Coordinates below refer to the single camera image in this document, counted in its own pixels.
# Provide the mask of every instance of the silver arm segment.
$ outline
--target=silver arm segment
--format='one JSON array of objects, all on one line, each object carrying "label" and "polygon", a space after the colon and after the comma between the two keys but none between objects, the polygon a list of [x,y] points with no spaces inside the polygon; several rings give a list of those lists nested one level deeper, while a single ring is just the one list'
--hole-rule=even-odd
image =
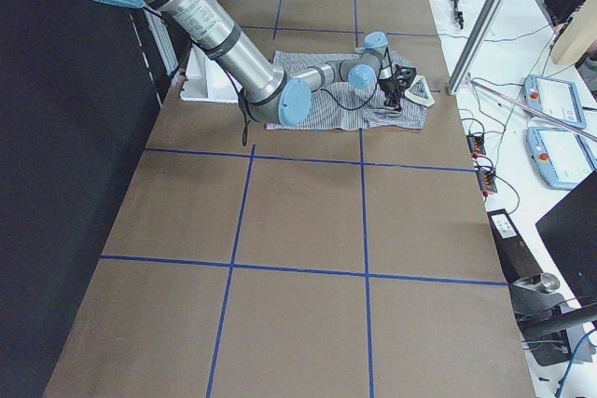
[{"label": "silver arm segment", "polygon": [[386,50],[387,46],[366,49],[357,59],[324,62],[296,72],[292,76],[304,80],[311,92],[342,81],[351,83],[355,88],[364,89],[380,77]]},{"label": "silver arm segment", "polygon": [[358,89],[379,82],[387,98],[398,85],[384,33],[365,37],[365,50],[354,60],[331,61],[290,76],[269,62],[216,0],[94,0],[119,7],[144,7],[168,13],[211,60],[243,86],[241,109],[255,121],[298,125],[309,114],[312,92],[348,81]]}]

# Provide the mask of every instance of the wire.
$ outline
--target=wire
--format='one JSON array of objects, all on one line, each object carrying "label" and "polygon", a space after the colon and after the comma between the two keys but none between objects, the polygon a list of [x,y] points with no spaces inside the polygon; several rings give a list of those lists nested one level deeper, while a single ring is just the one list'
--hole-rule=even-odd
[{"label": "wire", "polygon": [[515,211],[517,211],[519,209],[519,206],[521,205],[521,195],[519,195],[519,192],[516,190],[516,188],[514,188],[514,186],[512,186],[512,184],[510,182],[508,182],[506,179],[504,179],[503,177],[500,177],[496,174],[495,178],[499,179],[504,184],[509,186],[512,189],[512,191],[514,192],[514,194],[516,195],[516,207],[514,207],[514,210],[512,210],[512,212],[507,212],[507,214],[513,214]]},{"label": "wire", "polygon": [[563,339],[539,339],[539,340],[523,340],[523,344],[548,344],[548,343],[565,343]]},{"label": "wire", "polygon": [[184,36],[186,36],[190,40],[190,42],[192,42],[194,45],[196,45],[197,47],[201,48],[201,46],[199,45],[199,42],[197,42],[195,39],[193,39],[193,37],[186,30],[184,30],[178,24],[178,22],[171,20],[167,16],[162,16],[162,15],[156,13],[155,11],[153,11],[152,9],[150,9],[148,7],[143,7],[143,10],[145,10],[147,13],[151,14],[152,16],[155,16],[156,18],[159,18],[166,25],[170,25],[178,33],[183,34]]},{"label": "wire", "polygon": [[493,165],[493,161],[490,158],[488,158],[487,156],[483,156],[482,154],[477,154],[475,158],[483,158],[487,160],[489,163],[492,164],[490,168],[495,172],[495,165]]},{"label": "wire", "polygon": [[549,58],[551,58],[551,52],[553,51],[554,47],[555,44],[549,48],[548,56],[546,57],[545,62],[543,63],[543,69],[541,69],[541,76],[545,75],[545,69],[548,67]]},{"label": "wire", "polygon": [[578,349],[580,349],[580,346],[582,345],[582,343],[585,340],[587,340],[591,334],[595,333],[595,331],[597,331],[597,330],[594,328],[592,330],[590,330],[587,334],[585,334],[583,337],[581,337],[580,340],[578,341],[578,343],[576,344],[575,349],[572,351],[572,356],[570,356],[570,361],[568,361],[568,366],[566,367],[566,372],[563,374],[562,379],[560,379],[560,381],[558,381],[560,383],[560,387],[558,388],[558,390],[556,390],[556,398],[562,397],[563,386],[566,383],[566,379],[568,379],[568,374],[570,374],[570,370],[572,369],[572,364],[575,361],[576,354],[578,353]]},{"label": "wire", "polygon": [[332,100],[334,100],[334,102],[338,105],[338,107],[340,109],[344,109],[345,111],[358,111],[359,109],[362,109],[363,107],[367,106],[369,104],[369,102],[373,99],[373,97],[375,96],[375,92],[377,92],[377,87],[379,86],[378,83],[375,83],[375,89],[373,90],[373,92],[371,92],[371,95],[369,95],[369,98],[367,98],[362,104],[358,105],[357,107],[346,107],[343,104],[341,104],[338,99],[334,96],[334,94],[332,92],[330,92],[327,89],[320,89],[322,92],[327,93],[330,97],[332,97]]},{"label": "wire", "polygon": [[[594,295],[581,295],[581,296],[579,296],[579,297],[567,298],[567,299],[565,299],[565,300],[562,300],[562,301],[560,301],[560,302],[556,303],[555,305],[552,305],[551,307],[549,307],[549,308],[547,308],[547,309],[540,309],[540,310],[539,310],[539,311],[537,311],[537,312],[530,312],[529,314],[525,314],[525,315],[523,315],[523,316],[519,317],[519,318],[516,320],[516,322],[523,322],[523,321],[526,321],[526,320],[527,320],[527,319],[526,319],[527,317],[535,317],[536,319],[542,319],[542,318],[543,318],[543,315],[545,315],[546,313],[548,313],[548,312],[552,311],[554,308],[558,307],[559,305],[563,305],[564,303],[568,303],[568,302],[570,302],[570,301],[572,301],[572,300],[583,300],[583,299],[585,299],[585,298],[592,298],[592,299],[594,299],[594,298],[595,298],[595,296],[594,296]],[[597,303],[597,301],[595,301],[595,302],[592,302],[592,303],[589,303],[589,304],[588,304],[588,306],[590,306],[590,305],[595,305],[596,303]]]},{"label": "wire", "polygon": [[[520,36],[516,36],[516,37],[505,37],[503,39],[484,39],[483,42],[514,42],[514,41],[518,41],[522,37],[526,37],[526,36],[530,36],[532,34],[539,33],[541,30],[544,30],[544,29],[546,29],[548,27],[549,27],[549,24],[548,25],[544,25],[541,28],[537,28],[533,32],[521,34]],[[446,34],[446,33],[438,34],[438,36],[447,36],[447,37],[453,37],[453,38],[456,38],[456,39],[468,39],[470,37],[470,36],[460,36],[460,35]]]},{"label": "wire", "polygon": [[470,109],[458,108],[458,110],[467,112],[471,115],[472,118],[475,118],[475,114],[473,114],[473,111],[471,111]]},{"label": "wire", "polygon": [[[483,135],[485,134],[485,126],[483,125],[483,123],[481,123],[480,121],[478,121],[476,118],[461,118],[460,121],[472,121],[473,123],[479,123],[479,125],[481,126],[481,132],[480,132],[480,136],[483,137]],[[471,126],[468,127],[468,133],[470,133],[470,128],[473,126],[473,124],[471,123]]]},{"label": "wire", "polygon": [[[549,43],[551,42],[551,39],[553,39],[553,36],[555,34],[556,34],[556,31],[554,30],[553,33],[551,34],[551,36],[549,37],[549,41],[546,43],[546,45],[543,48],[541,48],[541,51],[539,52],[539,56],[537,56],[537,59],[535,60],[535,63],[529,69],[529,73],[527,74],[527,76],[530,75],[533,72],[533,69],[535,68],[535,66],[539,63],[539,61],[541,61],[541,57],[543,56],[543,52],[548,47]],[[515,100],[518,99],[521,96],[521,93],[522,93],[523,89],[524,89],[524,87],[521,87],[521,89],[519,90],[519,93],[517,93],[517,95],[515,97]],[[496,159],[495,159],[495,166],[496,167],[497,167],[497,164],[500,161],[500,150],[502,149],[502,142],[504,141],[504,135],[506,134],[506,127],[507,127],[507,124],[509,123],[510,119],[512,118],[512,114],[514,113],[514,107],[515,106],[516,106],[516,104],[512,104],[512,107],[510,107],[510,112],[507,115],[506,122],[504,123],[504,133],[500,136],[500,141],[497,144],[497,156],[496,156]]]},{"label": "wire", "polygon": [[479,112],[483,115],[486,116],[487,118],[493,120],[495,123],[498,123],[502,128],[502,132],[501,134],[503,134],[506,131],[506,125],[504,123],[502,123],[500,120],[498,120],[497,118],[494,118],[492,116],[490,116],[489,114],[486,114],[483,112],[483,110],[481,109],[481,101],[479,99],[479,92],[477,91],[477,88],[475,87],[474,84],[471,84],[471,87],[473,88],[473,94],[475,96],[475,100],[477,100],[477,108],[479,109]]},{"label": "wire", "polygon": [[558,72],[555,72],[555,73],[553,73],[553,74],[551,74],[551,75],[547,75],[547,77],[548,77],[548,78],[551,78],[552,76],[559,75],[561,72],[563,72],[563,71],[564,71],[564,70],[566,70],[566,69],[569,69],[570,67],[572,67],[572,66],[573,66],[573,65],[575,65],[575,64],[576,64],[576,63],[575,63],[575,62],[573,62],[572,64],[565,66],[563,69],[560,69]]},{"label": "wire", "polygon": [[480,79],[481,81],[485,81],[486,83],[492,84],[494,86],[522,86],[522,84],[520,83],[494,83],[493,81],[490,81],[489,79],[485,79],[485,78],[481,78],[480,76],[475,76],[474,78],[471,79],[471,81],[475,81],[477,79]]}]

